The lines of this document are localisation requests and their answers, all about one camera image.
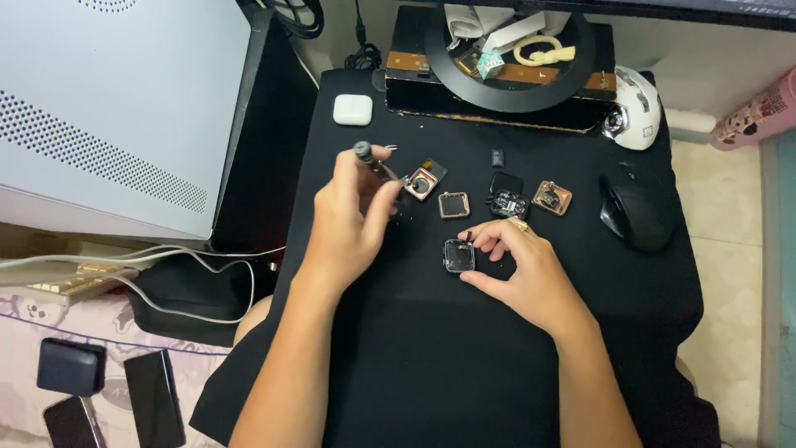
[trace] pink water bottle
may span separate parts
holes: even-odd
[[[711,145],[730,151],[796,127],[796,67],[719,120]]]

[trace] pink bedsheet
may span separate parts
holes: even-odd
[[[0,292],[0,425],[46,436],[41,413],[67,396],[36,387],[39,344],[45,337],[106,348],[105,388],[92,404],[108,448],[139,445],[122,362],[162,348],[169,350],[174,370],[185,446],[220,446],[188,426],[188,420],[205,381],[230,349],[145,333],[133,321],[127,298],[113,295],[67,308]]]

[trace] white computer tower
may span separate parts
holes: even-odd
[[[251,28],[235,0],[0,2],[0,222],[206,239]]]

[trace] black ring light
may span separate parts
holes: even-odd
[[[535,112],[550,108],[574,95],[589,81],[594,70],[595,42],[591,25],[583,14],[572,13],[570,24],[577,28],[577,54],[550,84],[528,90],[503,90],[481,84],[456,67],[448,55],[443,25],[447,23],[443,4],[428,15],[423,44],[428,64],[439,80],[459,98],[498,112]]]

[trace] hand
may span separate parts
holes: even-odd
[[[505,303],[553,339],[565,338],[594,317],[569,281],[550,242],[530,228],[520,231],[514,219],[484,222],[458,235],[465,239],[467,232],[472,232],[473,246],[491,252],[491,261],[500,260],[510,251],[517,262],[511,278],[500,281],[476,271],[464,272],[460,278]]]
[[[374,145],[373,156],[385,160],[390,151]],[[341,152],[334,177],[315,195],[310,242],[296,277],[339,297],[373,263],[401,187],[397,181],[382,184],[353,149]]]

